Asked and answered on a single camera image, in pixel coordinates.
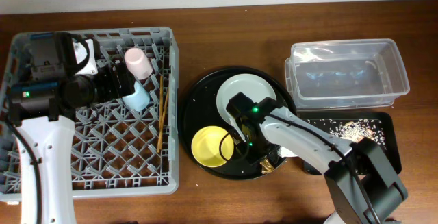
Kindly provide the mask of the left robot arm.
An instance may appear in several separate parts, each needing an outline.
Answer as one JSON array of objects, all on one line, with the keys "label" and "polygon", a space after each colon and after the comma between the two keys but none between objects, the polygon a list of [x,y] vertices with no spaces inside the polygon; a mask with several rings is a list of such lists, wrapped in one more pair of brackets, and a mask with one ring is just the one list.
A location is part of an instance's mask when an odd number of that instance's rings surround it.
[{"label": "left robot arm", "polygon": [[29,37],[28,73],[8,95],[20,153],[21,222],[75,223],[71,149],[76,111],[135,92],[123,63],[94,69],[98,42],[68,32]]}]

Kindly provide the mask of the pink cup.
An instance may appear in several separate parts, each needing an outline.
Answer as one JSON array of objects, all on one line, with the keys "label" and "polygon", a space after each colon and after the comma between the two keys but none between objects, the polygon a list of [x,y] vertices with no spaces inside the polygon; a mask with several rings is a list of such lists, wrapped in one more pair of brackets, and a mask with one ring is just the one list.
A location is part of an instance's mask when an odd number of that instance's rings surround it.
[{"label": "pink cup", "polygon": [[139,48],[130,48],[124,54],[128,70],[139,80],[148,78],[153,73],[153,67],[146,54]]}]

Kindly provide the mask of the grey plate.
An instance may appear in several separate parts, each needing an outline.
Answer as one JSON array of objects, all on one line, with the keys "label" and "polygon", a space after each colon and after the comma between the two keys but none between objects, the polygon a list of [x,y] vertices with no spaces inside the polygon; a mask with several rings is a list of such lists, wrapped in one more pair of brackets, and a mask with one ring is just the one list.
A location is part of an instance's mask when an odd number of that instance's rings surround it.
[{"label": "grey plate", "polygon": [[237,122],[226,110],[226,107],[229,100],[239,92],[242,92],[252,101],[252,104],[249,104],[244,108],[244,112],[253,111],[255,105],[266,97],[277,100],[273,87],[258,75],[243,73],[228,78],[219,87],[216,95],[216,107],[221,118],[233,128],[237,127]]}]

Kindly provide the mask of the wooden chopstick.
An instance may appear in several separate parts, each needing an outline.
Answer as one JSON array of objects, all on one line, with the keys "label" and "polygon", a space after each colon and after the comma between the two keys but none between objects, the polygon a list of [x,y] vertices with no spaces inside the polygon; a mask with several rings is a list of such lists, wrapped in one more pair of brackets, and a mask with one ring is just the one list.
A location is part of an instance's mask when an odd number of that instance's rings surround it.
[{"label": "wooden chopstick", "polygon": [[159,136],[157,142],[157,153],[159,153],[162,149],[162,118],[163,118],[163,108],[164,108],[164,77],[160,76],[160,91],[159,91]]},{"label": "wooden chopstick", "polygon": [[164,106],[163,106],[163,112],[162,112],[162,117],[160,120],[160,124],[159,124],[159,128],[160,128],[160,132],[163,131],[164,129],[164,121],[166,118],[166,113],[167,113],[167,108],[168,108],[168,100],[169,100],[169,91],[166,93],[166,98],[165,98],[165,102],[164,102]]}]

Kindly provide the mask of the white tissue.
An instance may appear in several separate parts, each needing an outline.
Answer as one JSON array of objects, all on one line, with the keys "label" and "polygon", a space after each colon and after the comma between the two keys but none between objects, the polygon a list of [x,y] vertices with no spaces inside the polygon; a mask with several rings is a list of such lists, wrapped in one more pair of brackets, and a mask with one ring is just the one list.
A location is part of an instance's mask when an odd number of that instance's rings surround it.
[{"label": "white tissue", "polygon": [[285,147],[280,147],[278,154],[282,158],[294,158],[294,157],[296,157],[295,153],[293,153],[292,151],[290,151],[289,149],[287,149]]}]

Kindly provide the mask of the yellow bowl with food scraps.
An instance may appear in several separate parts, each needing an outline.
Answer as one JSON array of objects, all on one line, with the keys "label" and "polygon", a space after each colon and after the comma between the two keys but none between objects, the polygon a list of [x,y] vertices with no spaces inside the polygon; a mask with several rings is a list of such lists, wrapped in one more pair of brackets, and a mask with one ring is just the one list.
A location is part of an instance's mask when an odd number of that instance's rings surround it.
[{"label": "yellow bowl with food scraps", "polygon": [[231,159],[234,152],[234,142],[230,135],[221,140],[227,134],[227,130],[218,126],[207,126],[198,130],[191,144],[191,151],[195,160],[206,167],[216,168],[227,163],[222,158],[222,154],[227,160]]}]

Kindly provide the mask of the blue cup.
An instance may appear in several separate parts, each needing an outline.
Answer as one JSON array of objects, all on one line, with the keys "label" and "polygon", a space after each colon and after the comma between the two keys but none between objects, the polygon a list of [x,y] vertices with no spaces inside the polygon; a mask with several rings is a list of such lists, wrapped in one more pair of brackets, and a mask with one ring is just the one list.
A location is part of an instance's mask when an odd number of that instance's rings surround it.
[{"label": "blue cup", "polygon": [[142,84],[135,82],[134,93],[123,97],[122,100],[130,110],[140,112],[148,106],[151,98]]}]

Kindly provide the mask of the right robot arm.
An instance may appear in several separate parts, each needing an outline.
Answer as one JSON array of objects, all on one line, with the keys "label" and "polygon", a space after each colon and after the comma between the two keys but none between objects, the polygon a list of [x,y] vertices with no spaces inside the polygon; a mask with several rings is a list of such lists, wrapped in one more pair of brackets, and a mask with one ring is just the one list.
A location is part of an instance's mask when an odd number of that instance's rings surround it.
[{"label": "right robot arm", "polygon": [[240,92],[227,112],[244,140],[284,147],[323,174],[335,206],[327,223],[383,223],[408,197],[387,156],[369,138],[333,136],[269,97],[255,103]]}]

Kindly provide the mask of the brown snack wrapper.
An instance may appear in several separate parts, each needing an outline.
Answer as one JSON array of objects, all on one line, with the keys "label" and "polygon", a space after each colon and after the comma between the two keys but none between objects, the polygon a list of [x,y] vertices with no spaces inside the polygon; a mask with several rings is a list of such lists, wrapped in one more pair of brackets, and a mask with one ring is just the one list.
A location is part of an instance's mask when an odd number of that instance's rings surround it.
[{"label": "brown snack wrapper", "polygon": [[271,165],[269,159],[265,158],[260,162],[261,173],[263,175],[273,172],[274,167]]}]

